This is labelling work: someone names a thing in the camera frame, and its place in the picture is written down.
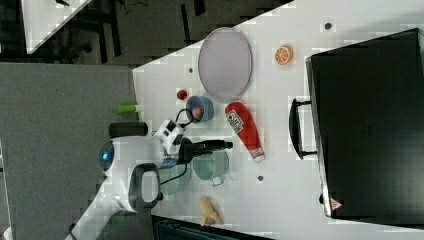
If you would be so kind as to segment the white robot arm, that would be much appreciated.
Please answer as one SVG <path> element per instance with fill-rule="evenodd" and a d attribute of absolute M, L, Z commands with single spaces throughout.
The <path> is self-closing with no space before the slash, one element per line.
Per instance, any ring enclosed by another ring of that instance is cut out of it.
<path fill-rule="evenodd" d="M 232 147 L 230 141 L 192 142 L 181 134 L 109 140 L 99 156 L 105 180 L 88 208 L 69 228 L 65 240 L 96 240 L 116 213 L 138 213 L 154 208 L 162 199 L 161 169 L 188 164 L 197 156 Z"/>

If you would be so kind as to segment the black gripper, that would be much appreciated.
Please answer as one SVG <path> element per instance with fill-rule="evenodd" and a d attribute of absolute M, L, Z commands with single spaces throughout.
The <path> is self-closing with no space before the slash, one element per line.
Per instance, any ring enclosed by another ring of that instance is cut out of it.
<path fill-rule="evenodd" d="M 183 138 L 178 153 L 179 164 L 189 164 L 193 157 L 201 153 L 211 153 L 225 149 L 232 149 L 233 143 L 224 140 L 205 140 L 201 143 L 193 143 L 188 138 Z"/>

